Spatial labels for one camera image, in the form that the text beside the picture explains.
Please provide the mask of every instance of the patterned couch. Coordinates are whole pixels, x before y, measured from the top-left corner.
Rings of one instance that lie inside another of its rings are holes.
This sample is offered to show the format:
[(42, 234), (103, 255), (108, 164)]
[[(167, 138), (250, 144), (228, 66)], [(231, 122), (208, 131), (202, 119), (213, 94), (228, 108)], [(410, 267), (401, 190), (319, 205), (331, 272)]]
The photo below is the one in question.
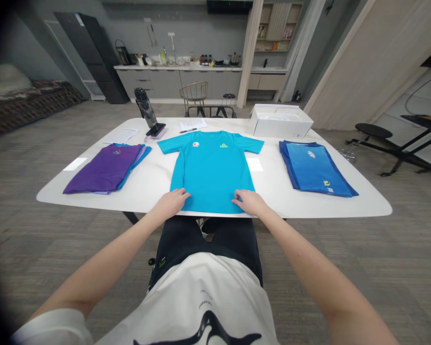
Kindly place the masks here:
[(29, 89), (0, 96), (0, 134), (48, 117), (83, 101), (64, 80), (32, 80)]

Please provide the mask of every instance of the stack of folded shirts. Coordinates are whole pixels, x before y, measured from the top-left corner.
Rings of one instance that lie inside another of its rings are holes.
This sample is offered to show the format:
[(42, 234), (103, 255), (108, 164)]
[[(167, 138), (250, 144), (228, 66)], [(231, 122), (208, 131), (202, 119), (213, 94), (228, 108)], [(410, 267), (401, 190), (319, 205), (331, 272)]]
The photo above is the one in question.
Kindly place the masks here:
[(336, 196), (358, 196), (346, 182), (326, 148), (315, 142), (280, 141), (279, 150), (294, 189)]
[(145, 145), (111, 144), (103, 148), (74, 176), (63, 193), (108, 195), (120, 190), (131, 171), (151, 149)]

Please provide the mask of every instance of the sofa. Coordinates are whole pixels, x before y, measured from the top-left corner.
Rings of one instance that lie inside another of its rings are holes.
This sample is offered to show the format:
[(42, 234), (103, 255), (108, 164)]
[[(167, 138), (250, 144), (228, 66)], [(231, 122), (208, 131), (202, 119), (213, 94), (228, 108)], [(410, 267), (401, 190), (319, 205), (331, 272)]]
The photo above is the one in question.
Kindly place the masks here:
[(64, 80), (30, 80), (12, 65), (0, 65), (0, 134), (83, 101)]

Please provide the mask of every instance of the refrigerator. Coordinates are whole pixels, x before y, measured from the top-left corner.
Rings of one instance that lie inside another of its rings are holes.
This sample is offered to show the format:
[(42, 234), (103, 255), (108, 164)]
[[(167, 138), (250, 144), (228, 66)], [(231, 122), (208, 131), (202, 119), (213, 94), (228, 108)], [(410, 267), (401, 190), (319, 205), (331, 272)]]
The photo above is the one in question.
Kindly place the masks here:
[(82, 13), (54, 12), (65, 33), (90, 71), (105, 99), (111, 104), (130, 101), (113, 68), (118, 58), (96, 18)]

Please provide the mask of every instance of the gray carpet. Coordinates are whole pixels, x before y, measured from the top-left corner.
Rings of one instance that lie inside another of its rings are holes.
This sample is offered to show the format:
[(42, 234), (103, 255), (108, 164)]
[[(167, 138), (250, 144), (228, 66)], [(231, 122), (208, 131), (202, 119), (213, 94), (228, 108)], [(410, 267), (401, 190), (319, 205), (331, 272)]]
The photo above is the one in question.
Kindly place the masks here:
[[(155, 105), (160, 116), (183, 116), (183, 105)], [(237, 110), (249, 116), (252, 105)], [(135, 104), (85, 102), (0, 137), (0, 294), (17, 327), (83, 262), (129, 227), (119, 212), (36, 201), (38, 191), (75, 157), (125, 120)], [(319, 131), (335, 147), (356, 132)], [(401, 344), (431, 344), (431, 173), (405, 164), (378, 176), (392, 156), (357, 148), (357, 169), (388, 199), (389, 217), (289, 220), (364, 293)], [(326, 327), (280, 247), (255, 222), (264, 284), (282, 344), (324, 344)], [(88, 318), (94, 339), (141, 302), (160, 229)]]

